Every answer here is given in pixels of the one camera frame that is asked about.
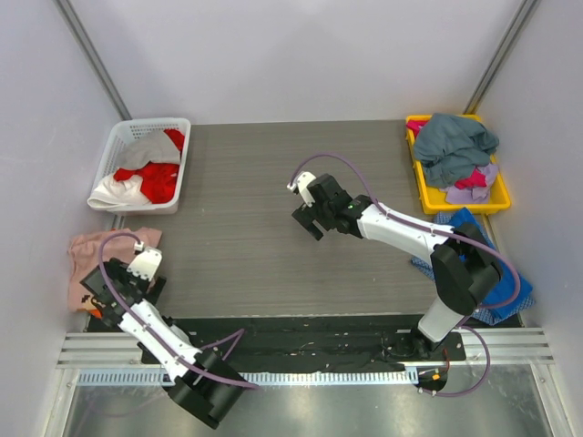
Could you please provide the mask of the pink printed t shirt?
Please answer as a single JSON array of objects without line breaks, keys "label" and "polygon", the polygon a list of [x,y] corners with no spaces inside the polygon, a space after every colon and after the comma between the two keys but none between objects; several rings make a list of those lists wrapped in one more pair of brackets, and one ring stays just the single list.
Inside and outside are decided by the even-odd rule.
[{"label": "pink printed t shirt", "polygon": [[[70,311],[96,311],[94,305],[91,303],[90,292],[81,285],[81,280],[97,267],[97,255],[101,243],[106,237],[114,235],[117,232],[119,231],[102,231],[72,238],[67,251],[71,262],[67,296],[67,305]],[[121,229],[120,232],[133,233],[147,246],[153,248],[159,245],[162,238],[162,231],[159,229]],[[125,263],[131,262],[135,258],[134,244],[135,241],[128,237],[115,238],[109,241],[103,251],[104,260],[116,258]]]}]

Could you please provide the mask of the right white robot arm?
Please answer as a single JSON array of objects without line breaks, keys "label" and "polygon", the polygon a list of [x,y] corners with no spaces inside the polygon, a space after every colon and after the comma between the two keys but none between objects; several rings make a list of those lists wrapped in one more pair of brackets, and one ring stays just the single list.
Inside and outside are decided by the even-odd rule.
[{"label": "right white robot arm", "polygon": [[503,270],[479,229],[465,223],[452,228],[412,218],[374,202],[352,197],[336,179],[303,171],[287,189],[302,198],[292,217],[315,239],[335,230],[377,241],[428,263],[437,297],[404,341],[405,356],[430,360],[447,335],[472,315],[502,279]]}]

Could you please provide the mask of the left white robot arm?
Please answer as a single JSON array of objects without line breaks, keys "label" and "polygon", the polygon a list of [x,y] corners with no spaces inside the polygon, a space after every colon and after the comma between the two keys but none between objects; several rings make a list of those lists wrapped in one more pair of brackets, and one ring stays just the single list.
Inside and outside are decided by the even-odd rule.
[{"label": "left white robot arm", "polygon": [[165,285],[157,278],[161,260],[136,256],[129,264],[110,259],[81,285],[90,293],[102,322],[133,336],[169,376],[165,391],[179,407],[216,429],[251,385],[216,353],[202,349],[177,323],[155,307]]}]

